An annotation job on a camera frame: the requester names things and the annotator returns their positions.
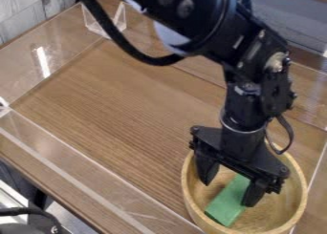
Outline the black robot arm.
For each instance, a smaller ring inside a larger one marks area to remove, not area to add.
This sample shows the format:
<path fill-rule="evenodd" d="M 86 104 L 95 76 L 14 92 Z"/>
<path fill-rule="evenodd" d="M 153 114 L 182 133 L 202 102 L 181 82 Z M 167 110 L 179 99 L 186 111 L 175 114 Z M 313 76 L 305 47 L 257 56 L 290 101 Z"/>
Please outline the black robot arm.
<path fill-rule="evenodd" d="M 253 13 L 251 0 L 130 0 L 157 23 L 171 54 L 142 53 L 115 27 L 98 0 L 79 0 L 117 45 L 141 62 L 167 66 L 202 55 L 223 66 L 226 100 L 219 128 L 191 128 L 198 176 L 209 184 L 227 167 L 251 180 L 242 204 L 253 207 L 279 193 L 290 176 L 278 159 L 283 150 L 271 142 L 267 125 L 289 123 L 283 113 L 297 94 L 289 75 L 287 42 Z"/>

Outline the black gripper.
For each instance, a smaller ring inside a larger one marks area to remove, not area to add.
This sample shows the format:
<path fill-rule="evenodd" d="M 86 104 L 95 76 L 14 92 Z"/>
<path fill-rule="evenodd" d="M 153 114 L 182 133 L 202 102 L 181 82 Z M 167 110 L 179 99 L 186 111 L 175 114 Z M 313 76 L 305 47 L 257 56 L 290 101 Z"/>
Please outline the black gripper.
<path fill-rule="evenodd" d="M 267 135 L 271 120 L 269 117 L 246 126 L 231 117 L 222 117 L 222 127 L 191 128 L 190 147 L 202 183 L 211 183 L 222 165 L 241 174 L 251 181 L 242 200 L 246 207 L 255 207 L 266 193 L 279 194 L 290 177 L 290 170 L 278 159 L 289 146 L 279 150 Z"/>

